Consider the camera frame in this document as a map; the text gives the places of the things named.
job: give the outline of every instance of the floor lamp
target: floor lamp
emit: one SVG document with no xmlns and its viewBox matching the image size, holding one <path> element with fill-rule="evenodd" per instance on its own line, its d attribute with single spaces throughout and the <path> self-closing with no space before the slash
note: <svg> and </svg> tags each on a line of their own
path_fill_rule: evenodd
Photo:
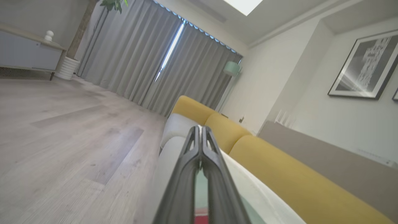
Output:
<svg viewBox="0 0 398 224">
<path fill-rule="evenodd" d="M 235 83 L 235 79 L 238 77 L 239 73 L 240 73 L 241 67 L 239 66 L 238 63 L 233 62 L 233 61 L 229 61 L 226 63 L 223 72 L 227 75 L 232 76 L 231 80 L 228 83 L 228 86 L 226 87 L 224 94 L 222 95 L 219 104 L 216 107 L 216 111 L 220 112 L 220 110 L 222 109 L 222 107 L 224 106 L 224 103 L 228 97 L 228 95 L 231 92 L 232 86 Z"/>
</svg>

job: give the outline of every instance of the red object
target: red object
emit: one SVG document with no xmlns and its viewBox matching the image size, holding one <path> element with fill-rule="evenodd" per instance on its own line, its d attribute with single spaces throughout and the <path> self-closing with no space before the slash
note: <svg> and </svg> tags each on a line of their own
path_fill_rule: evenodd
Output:
<svg viewBox="0 0 398 224">
<path fill-rule="evenodd" d="M 209 217 L 208 216 L 197 216 L 195 217 L 195 224 L 208 224 Z"/>
</svg>

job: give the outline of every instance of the wooden floor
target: wooden floor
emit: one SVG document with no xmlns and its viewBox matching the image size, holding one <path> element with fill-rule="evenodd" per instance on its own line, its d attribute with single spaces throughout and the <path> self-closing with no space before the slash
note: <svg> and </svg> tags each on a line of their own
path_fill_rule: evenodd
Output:
<svg viewBox="0 0 398 224">
<path fill-rule="evenodd" d="M 78 77 L 0 79 L 0 223 L 138 223 L 165 121 Z"/>
</svg>

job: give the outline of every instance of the white vase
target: white vase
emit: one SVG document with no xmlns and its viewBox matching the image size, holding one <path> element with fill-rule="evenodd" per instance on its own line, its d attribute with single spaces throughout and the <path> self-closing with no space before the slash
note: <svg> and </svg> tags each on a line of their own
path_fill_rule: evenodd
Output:
<svg viewBox="0 0 398 224">
<path fill-rule="evenodd" d="M 59 72 L 55 73 L 55 76 L 65 80 L 72 80 L 73 73 L 75 72 L 79 63 L 79 61 L 65 57 L 64 61 L 62 62 L 61 69 Z"/>
</svg>

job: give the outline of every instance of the black picture frame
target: black picture frame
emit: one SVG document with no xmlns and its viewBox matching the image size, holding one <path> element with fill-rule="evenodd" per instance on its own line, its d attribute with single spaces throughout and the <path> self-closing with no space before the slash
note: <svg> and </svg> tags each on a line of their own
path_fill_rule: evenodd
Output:
<svg viewBox="0 0 398 224">
<path fill-rule="evenodd" d="M 359 38 L 328 95 L 378 100 L 397 64 L 398 29 Z"/>
</svg>

